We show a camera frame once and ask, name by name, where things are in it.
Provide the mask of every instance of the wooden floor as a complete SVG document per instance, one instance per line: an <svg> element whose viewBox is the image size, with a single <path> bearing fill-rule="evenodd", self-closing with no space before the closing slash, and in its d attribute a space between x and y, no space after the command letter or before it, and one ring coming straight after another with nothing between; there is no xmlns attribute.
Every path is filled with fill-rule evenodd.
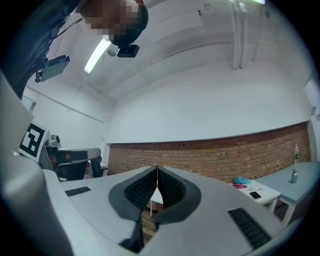
<svg viewBox="0 0 320 256"><path fill-rule="evenodd" d="M308 211L309 205L312 202L314 193L308 194L298 205L295 207L294 213L291 217L289 224L301 217L304 217ZM288 206L278 200L274 215L276 215L280 220L283 220L285 217ZM146 245L156 233L156 226L154 224L153 217L150 217L149 211L144 211L142 213L142 232L143 232L143 241Z"/></svg>
<svg viewBox="0 0 320 256"><path fill-rule="evenodd" d="M156 233L156 226L154 224L154 219L150 217L149 211L143 211L142 215L142 232L143 232L143 242L146 245L151 238L154 237Z"/></svg>

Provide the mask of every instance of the person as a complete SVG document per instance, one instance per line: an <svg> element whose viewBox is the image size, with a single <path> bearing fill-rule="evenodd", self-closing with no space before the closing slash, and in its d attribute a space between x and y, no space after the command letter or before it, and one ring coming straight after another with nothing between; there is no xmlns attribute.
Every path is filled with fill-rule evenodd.
<svg viewBox="0 0 320 256"><path fill-rule="evenodd" d="M2 72L20 99L74 13L79 13L97 34L109 35L117 46L134 42L149 19L143 0L45 0L22 24L1 59Z"/></svg>

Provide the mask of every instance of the table leg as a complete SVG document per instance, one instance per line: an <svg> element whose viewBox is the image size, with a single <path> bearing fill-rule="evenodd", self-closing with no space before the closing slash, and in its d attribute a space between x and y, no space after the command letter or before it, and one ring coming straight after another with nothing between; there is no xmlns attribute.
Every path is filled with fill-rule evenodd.
<svg viewBox="0 0 320 256"><path fill-rule="evenodd" d="M278 199L276 198L276 199L274 199L274 200L272 201L272 203L269 205L269 211L270 211L270 212L273 213L273 212L275 211L277 201L278 201Z"/></svg>
<svg viewBox="0 0 320 256"><path fill-rule="evenodd" d="M150 200L150 217L152 217L152 200Z"/></svg>
<svg viewBox="0 0 320 256"><path fill-rule="evenodd" d="M284 216L283 221L282 221L282 223L283 223L285 226L288 225L288 223L289 223L289 221L290 221L290 219L291 219L291 216L292 216L292 214L294 213L295 208L296 208L296 205L291 204L291 203L289 204L289 207L288 207L288 209L286 210L285 216Z"/></svg>

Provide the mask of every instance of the fluorescent light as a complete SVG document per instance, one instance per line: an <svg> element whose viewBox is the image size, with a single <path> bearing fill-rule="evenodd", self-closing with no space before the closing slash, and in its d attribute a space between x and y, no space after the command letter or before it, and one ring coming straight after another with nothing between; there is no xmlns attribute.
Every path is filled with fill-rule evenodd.
<svg viewBox="0 0 320 256"><path fill-rule="evenodd" d="M111 45L111 42L107 41L104 38L100 41L100 43L94 49L93 53L91 54L88 62L84 67L85 72L87 72L88 74L91 73L92 69L97 64L97 61L100 59L102 54L104 54L105 50L109 47L109 45Z"/></svg>
<svg viewBox="0 0 320 256"><path fill-rule="evenodd" d="M254 2L258 2L258 3L260 3L260 4L265 4L266 3L266 1L265 0L253 0Z"/></svg>

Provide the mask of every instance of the ceiling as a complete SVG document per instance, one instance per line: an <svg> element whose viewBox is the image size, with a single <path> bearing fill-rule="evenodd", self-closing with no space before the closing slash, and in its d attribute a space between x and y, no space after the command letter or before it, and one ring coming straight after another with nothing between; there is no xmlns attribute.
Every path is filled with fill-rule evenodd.
<svg viewBox="0 0 320 256"><path fill-rule="evenodd" d="M259 40L261 4L242 0L248 12L248 48ZM147 28L135 41L135 58L110 57L107 51L91 74L84 67L102 39L88 24L80 22L57 39L49 57L69 55L67 72L96 92L117 101L140 87L177 72L216 62L233 60L233 30L227 0L144 0L149 12ZM274 11L262 15L259 61L277 61L277 29L282 23ZM72 15L65 27L80 18Z"/></svg>

